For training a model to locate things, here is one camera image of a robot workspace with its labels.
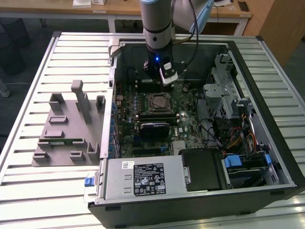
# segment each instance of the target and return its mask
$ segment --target motherboard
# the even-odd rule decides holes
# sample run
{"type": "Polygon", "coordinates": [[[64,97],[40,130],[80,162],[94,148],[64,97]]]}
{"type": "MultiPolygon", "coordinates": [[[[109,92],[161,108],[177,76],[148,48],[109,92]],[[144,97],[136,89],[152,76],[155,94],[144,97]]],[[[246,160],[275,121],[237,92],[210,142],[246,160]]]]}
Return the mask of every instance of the motherboard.
{"type": "Polygon", "coordinates": [[[143,84],[118,84],[121,157],[168,156],[180,149],[203,147],[195,110],[197,89],[181,82],[163,89],[166,92],[152,93],[154,86],[144,93],[143,84]]]}

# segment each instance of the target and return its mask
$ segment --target side panel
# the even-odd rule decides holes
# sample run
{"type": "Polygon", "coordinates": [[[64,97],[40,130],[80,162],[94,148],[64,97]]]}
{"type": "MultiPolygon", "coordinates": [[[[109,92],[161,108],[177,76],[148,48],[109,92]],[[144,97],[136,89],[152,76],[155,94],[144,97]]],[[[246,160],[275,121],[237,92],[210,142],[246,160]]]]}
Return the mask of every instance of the side panel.
{"type": "Polygon", "coordinates": [[[264,191],[203,198],[145,201],[113,206],[90,206],[89,204],[89,211],[106,228],[143,226],[227,215],[250,214],[278,199],[282,199],[291,192],[293,192],[293,189],[286,189],[276,193],[264,191]]]}

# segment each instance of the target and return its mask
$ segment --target blue latch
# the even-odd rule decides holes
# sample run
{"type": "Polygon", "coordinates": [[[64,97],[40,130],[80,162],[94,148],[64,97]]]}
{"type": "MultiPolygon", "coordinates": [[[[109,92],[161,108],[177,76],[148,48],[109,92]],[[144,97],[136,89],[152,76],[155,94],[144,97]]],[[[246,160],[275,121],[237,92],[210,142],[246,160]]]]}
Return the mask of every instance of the blue latch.
{"type": "Polygon", "coordinates": [[[266,159],[266,162],[268,165],[271,165],[271,158],[270,158],[270,155],[269,154],[265,154],[265,159],[266,159]]]}
{"type": "Polygon", "coordinates": [[[225,166],[232,167],[232,166],[242,166],[242,161],[238,155],[230,155],[224,159],[225,166]]]}
{"type": "Polygon", "coordinates": [[[94,177],[86,177],[85,187],[93,187],[93,186],[94,186],[94,177]]]}

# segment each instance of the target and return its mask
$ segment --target white desk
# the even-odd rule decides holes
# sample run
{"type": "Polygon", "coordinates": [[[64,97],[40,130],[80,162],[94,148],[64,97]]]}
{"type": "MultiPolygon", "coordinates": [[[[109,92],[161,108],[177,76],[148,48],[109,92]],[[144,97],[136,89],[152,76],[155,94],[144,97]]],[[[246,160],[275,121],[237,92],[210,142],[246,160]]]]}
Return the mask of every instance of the white desk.
{"type": "MultiPolygon", "coordinates": [[[[84,178],[98,166],[32,167],[32,156],[47,119],[52,92],[65,99],[72,80],[83,80],[89,98],[105,95],[111,38],[143,38],[141,34],[62,33],[53,37],[0,156],[1,229],[102,229],[83,201],[84,178]],[[82,60],[99,60],[100,66],[82,60]]],[[[252,73],[298,165],[305,173],[305,104],[263,42],[254,37],[201,36],[234,40],[252,73]]],[[[304,228],[304,195],[275,202],[255,214],[145,226],[148,228],[304,228]]]]}

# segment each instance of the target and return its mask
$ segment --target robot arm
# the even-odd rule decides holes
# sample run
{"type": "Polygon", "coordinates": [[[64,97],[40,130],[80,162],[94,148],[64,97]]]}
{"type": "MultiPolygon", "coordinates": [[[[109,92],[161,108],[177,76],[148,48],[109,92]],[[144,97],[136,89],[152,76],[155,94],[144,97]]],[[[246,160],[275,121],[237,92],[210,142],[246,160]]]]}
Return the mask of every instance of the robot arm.
{"type": "MultiPolygon", "coordinates": [[[[214,0],[193,0],[199,31],[202,31],[210,15],[214,0]]],[[[160,76],[164,86],[178,79],[177,65],[173,59],[172,20],[175,24],[193,31],[194,15],[186,0],[141,0],[144,35],[148,49],[148,61],[144,70],[152,77],[160,76]]]]}

